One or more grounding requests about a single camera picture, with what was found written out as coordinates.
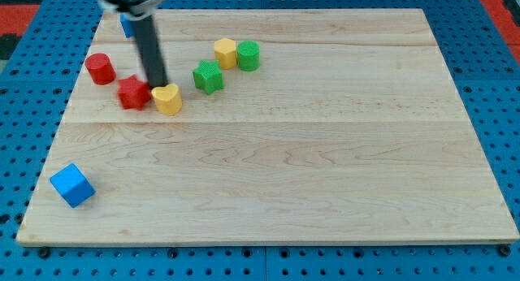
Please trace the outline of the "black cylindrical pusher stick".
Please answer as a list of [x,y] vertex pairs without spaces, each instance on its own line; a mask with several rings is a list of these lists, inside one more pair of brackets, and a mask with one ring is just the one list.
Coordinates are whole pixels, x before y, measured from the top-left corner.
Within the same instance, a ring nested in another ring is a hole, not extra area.
[[131,20],[130,25],[149,87],[165,86],[168,84],[166,65],[153,16]]

